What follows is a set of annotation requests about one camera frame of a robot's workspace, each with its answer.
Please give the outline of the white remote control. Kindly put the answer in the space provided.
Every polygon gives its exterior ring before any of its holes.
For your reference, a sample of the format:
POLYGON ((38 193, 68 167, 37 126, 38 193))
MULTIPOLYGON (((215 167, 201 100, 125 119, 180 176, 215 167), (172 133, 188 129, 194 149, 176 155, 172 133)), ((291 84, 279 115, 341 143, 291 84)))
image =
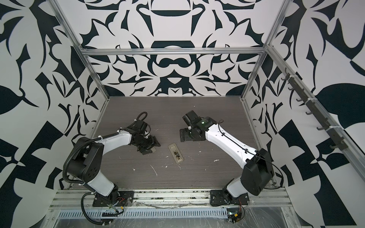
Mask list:
POLYGON ((168 145, 168 149, 177 164, 180 164, 184 161, 183 156, 175 143, 168 145))

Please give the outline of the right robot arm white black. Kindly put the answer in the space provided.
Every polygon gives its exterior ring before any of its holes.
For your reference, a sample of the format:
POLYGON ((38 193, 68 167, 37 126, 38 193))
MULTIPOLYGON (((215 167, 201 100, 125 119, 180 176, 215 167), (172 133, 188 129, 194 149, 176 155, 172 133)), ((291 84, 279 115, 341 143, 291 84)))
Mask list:
POLYGON ((209 141, 226 152, 241 167, 240 177, 223 188, 224 194, 237 199, 246 193, 258 196, 274 177, 273 164, 268 151, 250 147, 223 129, 221 123, 210 117, 200 117, 195 111, 182 119, 187 128, 180 130, 181 142, 209 141))

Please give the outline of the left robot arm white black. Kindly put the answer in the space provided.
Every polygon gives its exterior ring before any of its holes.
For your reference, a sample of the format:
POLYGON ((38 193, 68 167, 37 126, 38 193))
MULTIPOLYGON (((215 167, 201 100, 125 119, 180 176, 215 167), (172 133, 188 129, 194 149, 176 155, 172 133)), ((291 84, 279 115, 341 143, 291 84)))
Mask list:
POLYGON ((119 198, 118 187, 101 171, 103 156, 126 145, 135 146, 143 155, 153 153, 161 145, 149 130, 150 126, 145 121, 135 120, 131 126, 110 135, 80 138, 63 165, 63 180, 85 186, 98 199, 115 204, 119 198))

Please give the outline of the small green circuit board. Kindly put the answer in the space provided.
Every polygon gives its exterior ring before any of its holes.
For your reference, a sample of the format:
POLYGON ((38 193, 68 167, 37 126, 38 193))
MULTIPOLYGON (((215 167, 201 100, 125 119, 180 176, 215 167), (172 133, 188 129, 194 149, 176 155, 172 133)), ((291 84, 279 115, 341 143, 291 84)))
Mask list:
POLYGON ((227 209, 227 220, 230 223, 237 223, 243 219, 244 216, 245 209, 243 207, 227 209))

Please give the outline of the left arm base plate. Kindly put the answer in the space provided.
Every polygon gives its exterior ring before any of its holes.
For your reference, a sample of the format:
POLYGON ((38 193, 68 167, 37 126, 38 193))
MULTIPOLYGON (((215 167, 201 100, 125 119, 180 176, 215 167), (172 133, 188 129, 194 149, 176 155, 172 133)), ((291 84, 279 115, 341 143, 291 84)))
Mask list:
POLYGON ((128 206, 133 203, 134 193, 134 191, 114 191, 109 196, 102 196, 97 193, 92 206, 106 207, 111 204, 115 207, 128 206))

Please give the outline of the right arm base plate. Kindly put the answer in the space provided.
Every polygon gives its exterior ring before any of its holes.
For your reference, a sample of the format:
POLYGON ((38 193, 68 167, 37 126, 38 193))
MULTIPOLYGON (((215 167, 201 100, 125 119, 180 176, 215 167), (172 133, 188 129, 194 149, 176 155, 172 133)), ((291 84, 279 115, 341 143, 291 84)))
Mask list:
POLYGON ((238 198, 234 198, 227 190, 210 190, 210 205, 212 207, 226 205, 248 205, 250 200, 247 193, 238 198))

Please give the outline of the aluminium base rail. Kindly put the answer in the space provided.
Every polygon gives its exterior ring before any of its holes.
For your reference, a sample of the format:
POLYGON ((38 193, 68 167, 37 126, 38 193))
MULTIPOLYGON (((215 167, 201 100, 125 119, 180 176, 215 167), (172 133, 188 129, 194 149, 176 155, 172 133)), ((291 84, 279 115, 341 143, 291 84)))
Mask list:
MULTIPOLYGON (((208 208, 211 189, 120 189, 117 203, 130 208, 166 209, 166 208, 208 208)), ((57 191, 50 209, 78 209, 85 189, 57 191)), ((292 202, 287 191, 263 190, 258 196, 250 193, 236 200, 238 205, 249 207, 291 207, 292 202)))

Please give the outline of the aluminium frame back bar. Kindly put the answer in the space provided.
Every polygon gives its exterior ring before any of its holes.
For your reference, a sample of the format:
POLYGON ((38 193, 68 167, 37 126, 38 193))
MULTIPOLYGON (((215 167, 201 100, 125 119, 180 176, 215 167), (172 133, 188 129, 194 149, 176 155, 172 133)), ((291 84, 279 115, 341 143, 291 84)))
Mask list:
POLYGON ((106 55, 182 55, 182 54, 261 54, 263 47, 194 47, 194 48, 82 48, 84 56, 106 55))

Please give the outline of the black wall hook rack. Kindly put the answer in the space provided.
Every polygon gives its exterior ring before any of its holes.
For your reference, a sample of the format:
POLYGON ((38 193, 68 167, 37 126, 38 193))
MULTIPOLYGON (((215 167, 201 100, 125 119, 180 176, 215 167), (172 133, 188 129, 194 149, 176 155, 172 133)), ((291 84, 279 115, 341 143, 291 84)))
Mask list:
POLYGON ((341 127, 334 123, 334 121, 330 120, 328 112, 325 110, 319 100, 315 98, 314 95, 309 91, 305 84, 301 82, 299 76, 290 74, 287 68, 285 68, 284 72, 285 77, 282 80, 289 83, 290 91, 297 93, 299 98, 296 99, 296 101, 304 104, 307 107, 309 111, 306 112, 306 115, 313 115, 318 121, 320 127, 317 127, 317 130, 325 131, 333 141, 334 145, 331 145, 330 148, 339 149, 341 151, 349 148, 345 141, 345 137, 340 132, 341 127))

